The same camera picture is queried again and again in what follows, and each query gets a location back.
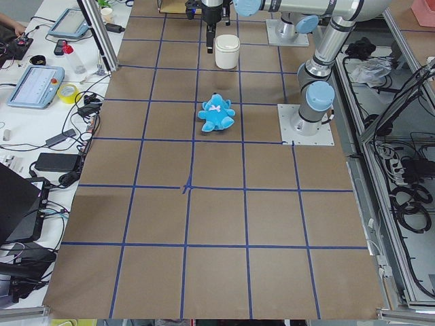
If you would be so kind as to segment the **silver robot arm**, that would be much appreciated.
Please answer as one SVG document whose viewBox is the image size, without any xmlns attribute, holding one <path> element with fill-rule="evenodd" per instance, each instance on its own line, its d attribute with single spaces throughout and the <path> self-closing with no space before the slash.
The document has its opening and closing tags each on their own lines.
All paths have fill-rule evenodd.
<svg viewBox="0 0 435 326">
<path fill-rule="evenodd" d="M 298 134 L 311 137 L 318 133 L 334 102 L 335 91 L 328 83 L 332 66 L 356 23 L 375 18 L 389 5 L 389 1 L 308 1 L 301 5 L 303 14 L 325 14 L 330 21 L 312 58 L 298 70 L 301 104 L 290 119 Z"/>
<path fill-rule="evenodd" d="M 213 52 L 216 24 L 225 20 L 230 25 L 230 4 L 237 14 L 253 16 L 259 11 L 295 12 L 318 16 L 339 16 L 345 21 L 366 21 L 381 14 L 389 6 L 389 1 L 187 1 L 186 15 L 193 19 L 197 9 L 207 24 L 207 52 Z"/>
</svg>

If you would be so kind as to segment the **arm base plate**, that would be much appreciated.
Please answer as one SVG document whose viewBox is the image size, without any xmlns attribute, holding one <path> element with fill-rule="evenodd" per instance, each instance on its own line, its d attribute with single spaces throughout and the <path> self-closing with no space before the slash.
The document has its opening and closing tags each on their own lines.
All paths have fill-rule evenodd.
<svg viewBox="0 0 435 326">
<path fill-rule="evenodd" d="M 297 33 L 293 24 L 281 20 L 266 20 L 268 44 L 270 46 L 308 47 L 307 34 Z"/>
<path fill-rule="evenodd" d="M 330 123 L 324 113 L 320 122 L 307 122 L 299 115 L 297 104 L 278 104 L 281 142 L 284 145 L 334 146 Z"/>
</svg>

